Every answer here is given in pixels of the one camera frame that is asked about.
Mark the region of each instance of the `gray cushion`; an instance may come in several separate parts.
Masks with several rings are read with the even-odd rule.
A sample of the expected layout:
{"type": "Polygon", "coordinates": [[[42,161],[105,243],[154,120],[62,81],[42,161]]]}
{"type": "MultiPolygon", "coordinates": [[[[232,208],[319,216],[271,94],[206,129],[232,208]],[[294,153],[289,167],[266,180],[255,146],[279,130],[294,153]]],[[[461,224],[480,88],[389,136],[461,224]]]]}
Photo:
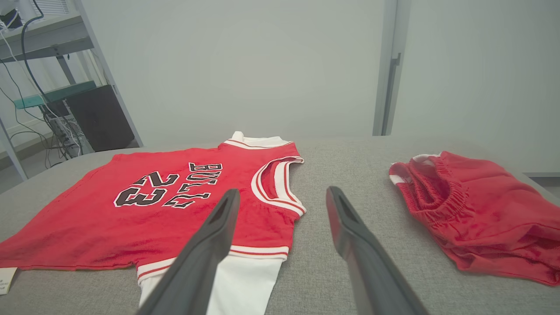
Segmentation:
{"type": "MultiPolygon", "coordinates": [[[[292,166],[291,187],[308,212],[296,224],[293,250],[280,270],[267,314],[356,313],[347,266],[336,253],[330,234],[325,190],[331,185],[344,190],[432,315],[559,313],[560,288],[458,271],[426,229],[408,214],[388,178],[393,162],[447,150],[493,160],[560,205],[506,161],[478,146],[445,138],[331,138],[301,140],[296,145],[305,163],[292,166]]],[[[190,146],[99,152],[33,177],[0,195],[0,241],[18,232],[48,202],[114,154],[186,147],[190,146]]],[[[0,314],[133,314],[139,296],[134,268],[18,271],[10,293],[0,296],[0,314]]]]}

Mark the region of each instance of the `white wall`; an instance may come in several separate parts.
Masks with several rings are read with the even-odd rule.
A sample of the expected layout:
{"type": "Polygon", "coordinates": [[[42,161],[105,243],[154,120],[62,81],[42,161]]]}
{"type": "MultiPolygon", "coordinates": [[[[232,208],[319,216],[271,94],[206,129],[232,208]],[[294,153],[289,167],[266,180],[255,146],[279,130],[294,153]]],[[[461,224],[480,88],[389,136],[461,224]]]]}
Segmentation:
{"type": "Polygon", "coordinates": [[[412,1],[392,134],[461,137],[523,172],[560,172],[559,58],[560,1],[412,1]]]}
{"type": "Polygon", "coordinates": [[[371,135],[382,0],[82,3],[147,146],[371,135]]]}

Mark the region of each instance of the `electronic equipment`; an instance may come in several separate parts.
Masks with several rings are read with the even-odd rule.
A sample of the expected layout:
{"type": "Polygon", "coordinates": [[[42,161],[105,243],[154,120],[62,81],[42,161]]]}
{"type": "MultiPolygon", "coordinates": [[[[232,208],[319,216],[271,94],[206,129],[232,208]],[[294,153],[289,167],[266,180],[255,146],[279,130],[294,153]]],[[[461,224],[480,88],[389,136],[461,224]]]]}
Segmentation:
{"type": "Polygon", "coordinates": [[[90,152],[89,148],[94,152],[123,149],[134,140],[134,134],[110,85],[79,92],[46,106],[40,107],[50,121],[60,126],[59,130],[65,131],[62,136],[67,141],[77,136],[76,141],[72,141],[77,142],[76,145],[84,143],[84,154],[90,152]]]}

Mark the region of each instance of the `white jersey trim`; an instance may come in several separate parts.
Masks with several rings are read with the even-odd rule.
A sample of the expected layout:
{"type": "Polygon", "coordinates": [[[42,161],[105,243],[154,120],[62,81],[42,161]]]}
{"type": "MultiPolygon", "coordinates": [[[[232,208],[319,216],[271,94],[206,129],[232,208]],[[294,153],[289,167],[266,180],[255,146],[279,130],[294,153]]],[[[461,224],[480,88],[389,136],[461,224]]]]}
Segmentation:
{"type": "Polygon", "coordinates": [[[256,259],[269,259],[269,258],[280,258],[282,261],[288,259],[288,251],[290,249],[287,246],[281,247],[248,247],[232,245],[230,249],[230,255],[256,258],[256,259]]]}
{"type": "Polygon", "coordinates": [[[138,285],[140,285],[140,282],[146,278],[164,274],[169,266],[171,266],[171,264],[175,261],[175,258],[176,257],[138,266],[136,268],[138,285]]]}
{"type": "MultiPolygon", "coordinates": [[[[288,251],[290,249],[287,246],[281,247],[248,247],[232,245],[230,248],[230,255],[254,259],[269,259],[269,258],[280,258],[282,261],[288,259],[288,251]]],[[[162,261],[156,261],[152,263],[147,263],[146,265],[141,265],[136,268],[136,273],[138,276],[138,285],[140,282],[157,275],[164,274],[169,266],[175,261],[175,258],[169,258],[162,261]]]]}
{"type": "Polygon", "coordinates": [[[241,131],[236,131],[230,139],[226,140],[232,146],[240,147],[247,150],[262,150],[272,147],[280,147],[292,143],[292,141],[282,140],[280,137],[271,138],[250,138],[245,137],[241,131]]]}
{"type": "Polygon", "coordinates": [[[255,196],[264,203],[291,210],[291,211],[297,213],[299,216],[304,215],[304,213],[307,210],[305,210],[305,208],[303,207],[301,202],[296,198],[293,198],[293,199],[290,198],[290,196],[292,196],[292,197],[295,197],[295,196],[290,191],[290,188],[289,188],[290,185],[287,182],[289,176],[287,177],[285,175],[286,172],[287,172],[287,167],[288,167],[289,164],[291,164],[291,163],[303,163],[303,162],[304,162],[304,160],[300,156],[285,156],[285,157],[282,157],[280,159],[275,159],[275,160],[272,160],[272,161],[266,163],[255,173],[255,175],[253,176],[253,180],[251,180],[251,190],[253,191],[253,194],[255,194],[255,196]],[[273,172],[274,172],[274,184],[275,184],[274,186],[276,188],[278,198],[270,198],[269,196],[267,196],[267,194],[266,194],[266,192],[263,188],[263,183],[262,183],[262,180],[261,180],[263,171],[266,170],[266,168],[271,163],[276,162],[276,161],[286,160],[286,159],[292,159],[292,160],[287,161],[286,164],[279,163],[279,165],[277,165],[276,169],[273,170],[273,172]]]}

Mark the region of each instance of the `jersey armhole trim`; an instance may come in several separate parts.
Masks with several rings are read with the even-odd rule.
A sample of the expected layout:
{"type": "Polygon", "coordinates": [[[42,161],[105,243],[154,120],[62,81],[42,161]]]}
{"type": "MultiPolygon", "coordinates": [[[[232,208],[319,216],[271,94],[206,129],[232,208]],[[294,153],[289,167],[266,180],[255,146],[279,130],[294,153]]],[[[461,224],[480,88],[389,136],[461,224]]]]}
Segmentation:
{"type": "Polygon", "coordinates": [[[263,165],[253,176],[251,180],[251,190],[253,194],[262,202],[267,203],[272,206],[281,207],[284,209],[291,210],[298,214],[298,216],[304,215],[307,211],[301,204],[301,201],[296,198],[296,196],[290,191],[290,183],[288,182],[289,176],[289,165],[292,163],[303,163],[304,160],[300,156],[285,156],[280,159],[272,160],[265,165],[263,165]],[[271,198],[267,195],[263,188],[262,174],[267,167],[276,161],[283,161],[276,165],[273,170],[274,174],[274,186],[278,198],[271,198]]]}

